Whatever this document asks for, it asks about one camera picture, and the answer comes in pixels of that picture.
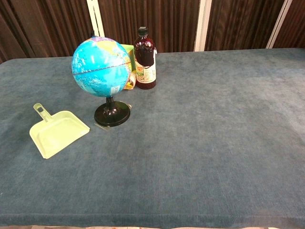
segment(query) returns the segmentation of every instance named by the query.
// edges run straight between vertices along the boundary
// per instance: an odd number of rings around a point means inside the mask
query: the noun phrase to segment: dustpan handle
[[[40,103],[35,104],[33,107],[35,111],[37,111],[37,113],[43,118],[44,121],[48,122],[52,120],[52,117],[49,112],[47,112],[47,110],[44,109],[44,107]]]

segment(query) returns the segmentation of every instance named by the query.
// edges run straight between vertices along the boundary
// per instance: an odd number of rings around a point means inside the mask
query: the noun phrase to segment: ocean on globe
[[[72,74],[81,89],[92,95],[111,97],[126,85],[132,70],[126,50],[106,37],[91,37],[72,57]]]

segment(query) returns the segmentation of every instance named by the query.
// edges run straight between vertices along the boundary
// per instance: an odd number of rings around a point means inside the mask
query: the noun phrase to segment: bottle cap
[[[142,27],[138,28],[138,35],[139,36],[148,35],[148,28],[146,26],[142,26]]]

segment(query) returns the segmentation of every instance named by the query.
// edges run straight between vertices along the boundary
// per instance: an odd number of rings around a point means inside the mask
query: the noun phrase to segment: table
[[[305,227],[305,50],[157,55],[157,86],[109,131],[71,57],[0,65],[0,225]],[[29,129],[72,111],[90,132],[41,157]]]

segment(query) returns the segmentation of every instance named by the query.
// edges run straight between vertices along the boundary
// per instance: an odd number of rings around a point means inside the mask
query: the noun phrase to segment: brown curtain
[[[305,48],[305,0],[293,0],[274,48]]]
[[[266,48],[284,0],[213,0],[205,50]]]
[[[99,0],[105,36],[133,44],[147,26],[158,52],[193,51],[200,0]]]
[[[70,56],[90,37],[85,0],[1,0],[0,62]]]

